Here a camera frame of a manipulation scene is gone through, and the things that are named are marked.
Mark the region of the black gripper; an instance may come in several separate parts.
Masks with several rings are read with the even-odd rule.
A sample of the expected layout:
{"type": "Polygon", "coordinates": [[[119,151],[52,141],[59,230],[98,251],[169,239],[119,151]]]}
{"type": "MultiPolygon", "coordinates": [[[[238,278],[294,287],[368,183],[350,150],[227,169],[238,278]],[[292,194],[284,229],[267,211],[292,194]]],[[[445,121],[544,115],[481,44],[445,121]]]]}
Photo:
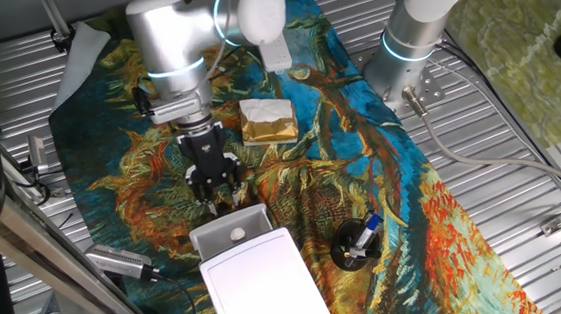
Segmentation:
{"type": "Polygon", "coordinates": [[[225,179],[231,190],[233,207],[237,208],[241,202],[242,163],[232,152],[223,154],[225,141],[226,135],[222,128],[211,128],[197,135],[182,134],[176,138],[181,153],[192,161],[192,166],[186,170],[186,184],[191,188],[197,203],[214,216],[218,212],[210,183],[223,183],[225,179]]]}

